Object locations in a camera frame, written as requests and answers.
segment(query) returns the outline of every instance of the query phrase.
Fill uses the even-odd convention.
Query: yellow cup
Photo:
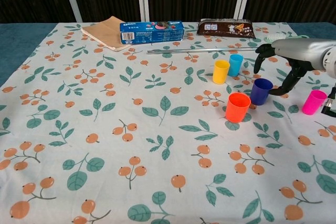
[[[226,60],[216,60],[212,81],[216,84],[223,84],[229,72],[230,63]]]

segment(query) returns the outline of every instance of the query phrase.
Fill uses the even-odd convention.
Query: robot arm
[[[269,94],[283,95],[288,93],[307,71],[323,70],[336,79],[336,40],[325,39],[280,39],[272,44],[263,44],[257,48],[258,57],[254,65],[254,73],[258,73],[262,62],[271,56],[278,55],[288,60],[292,70],[288,73],[278,89],[271,89]],[[336,84],[332,88],[322,113],[336,117],[330,111],[335,99]]]

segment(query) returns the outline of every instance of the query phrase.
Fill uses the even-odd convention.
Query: metal rod
[[[183,52],[221,52],[221,51],[254,51],[258,47],[237,47],[237,48],[202,48],[202,49],[172,49],[172,50],[149,50],[147,51],[148,55],[158,55],[158,54],[179,54]]]

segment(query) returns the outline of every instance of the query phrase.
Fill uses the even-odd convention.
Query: pink cup
[[[321,90],[312,90],[302,107],[302,112],[306,115],[314,115],[327,97],[327,94]]]

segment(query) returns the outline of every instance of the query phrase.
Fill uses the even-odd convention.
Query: blue floor
[[[327,23],[289,23],[298,35],[336,40],[336,26]],[[0,86],[27,59],[55,23],[0,24]]]

